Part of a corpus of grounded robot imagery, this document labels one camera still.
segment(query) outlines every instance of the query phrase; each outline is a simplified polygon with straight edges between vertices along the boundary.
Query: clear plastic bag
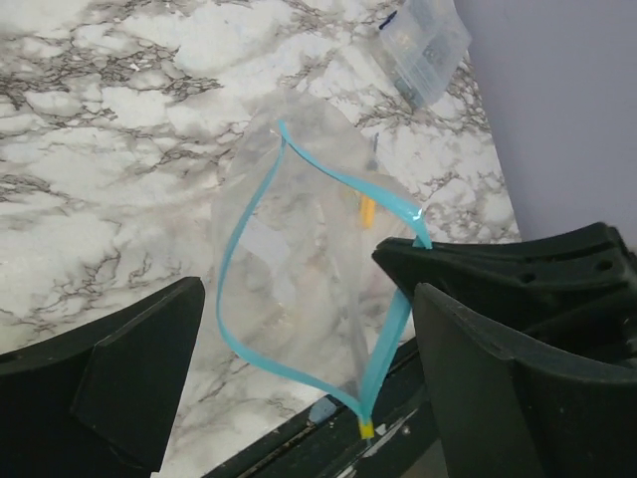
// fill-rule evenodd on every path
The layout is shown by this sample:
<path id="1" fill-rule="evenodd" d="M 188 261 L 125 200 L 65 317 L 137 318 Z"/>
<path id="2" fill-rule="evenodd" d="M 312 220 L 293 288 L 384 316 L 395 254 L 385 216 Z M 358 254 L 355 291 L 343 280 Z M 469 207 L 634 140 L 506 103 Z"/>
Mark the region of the clear plastic bag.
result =
<path id="1" fill-rule="evenodd" d="M 279 92 L 253 118 L 214 202 L 224 340 L 334 395 L 365 424 L 409 314 L 371 252 L 405 225 L 431 245 L 420 206 L 376 169 L 369 141 L 336 108 Z M 365 333 L 374 321 L 376 343 Z"/>
<path id="2" fill-rule="evenodd" d="M 382 26 L 372 55 L 412 108 L 420 108 L 440 100 L 470 44 L 453 0 L 407 0 Z"/>

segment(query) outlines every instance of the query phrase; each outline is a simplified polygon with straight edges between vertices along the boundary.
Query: purple wall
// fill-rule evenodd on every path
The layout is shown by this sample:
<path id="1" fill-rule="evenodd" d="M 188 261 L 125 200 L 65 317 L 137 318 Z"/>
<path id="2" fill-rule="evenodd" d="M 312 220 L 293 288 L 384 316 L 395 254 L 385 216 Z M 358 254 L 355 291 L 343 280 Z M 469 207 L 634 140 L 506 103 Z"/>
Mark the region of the purple wall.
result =
<path id="1" fill-rule="evenodd" d="M 456 0 L 525 239 L 637 245 L 637 0 Z"/>

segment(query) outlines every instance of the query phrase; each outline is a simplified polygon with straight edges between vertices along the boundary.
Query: yellow object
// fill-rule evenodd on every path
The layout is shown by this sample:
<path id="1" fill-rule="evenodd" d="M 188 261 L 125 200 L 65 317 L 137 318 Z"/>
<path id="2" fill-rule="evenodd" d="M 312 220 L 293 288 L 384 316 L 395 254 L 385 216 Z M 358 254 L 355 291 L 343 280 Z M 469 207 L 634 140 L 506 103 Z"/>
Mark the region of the yellow object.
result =
<path id="1" fill-rule="evenodd" d="M 374 225 L 374 215 L 376 213 L 376 203 L 367 196 L 360 197 L 360 219 L 362 227 L 369 229 Z"/>
<path id="2" fill-rule="evenodd" d="M 367 423 L 363 423 L 358 420 L 358 429 L 360 430 L 360 438 L 363 440 L 373 438 L 374 437 L 374 425 L 369 420 Z"/>

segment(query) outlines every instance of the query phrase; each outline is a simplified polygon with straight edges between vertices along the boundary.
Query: white marble surface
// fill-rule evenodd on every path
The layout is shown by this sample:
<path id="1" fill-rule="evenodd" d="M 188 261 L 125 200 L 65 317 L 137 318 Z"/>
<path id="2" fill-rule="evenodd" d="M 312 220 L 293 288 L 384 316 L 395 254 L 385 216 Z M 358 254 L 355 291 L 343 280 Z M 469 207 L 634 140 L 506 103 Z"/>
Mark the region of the white marble surface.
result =
<path id="1" fill-rule="evenodd" d="M 0 0 L 0 353 L 205 276 L 218 174 L 279 86 L 379 132 L 380 159 L 435 240 L 517 238 L 471 68 L 413 114 L 361 48 L 392 8 Z M 234 358 L 211 321 L 162 478 L 203 475 L 319 397 Z"/>

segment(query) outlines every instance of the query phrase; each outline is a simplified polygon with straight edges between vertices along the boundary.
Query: screw hole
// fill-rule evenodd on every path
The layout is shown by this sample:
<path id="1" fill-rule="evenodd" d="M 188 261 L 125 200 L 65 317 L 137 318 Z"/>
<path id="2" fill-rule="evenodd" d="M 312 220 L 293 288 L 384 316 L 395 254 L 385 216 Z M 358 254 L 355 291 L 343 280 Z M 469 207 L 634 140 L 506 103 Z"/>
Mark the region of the screw hole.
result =
<path id="1" fill-rule="evenodd" d="M 533 272 L 527 272 L 520 276 L 520 280 L 522 281 L 523 284 L 529 284 L 533 282 L 535 279 L 536 279 L 536 276 Z"/>
<path id="2" fill-rule="evenodd" d="M 612 268 L 613 268 L 613 263 L 607 260 L 599 261 L 597 264 L 595 264 L 595 269 L 598 270 L 599 272 L 608 271 Z"/>
<path id="3" fill-rule="evenodd" d="M 0 356 L 0 363 L 9 363 L 10 361 L 19 359 L 20 356 L 16 353 L 10 352 Z"/>

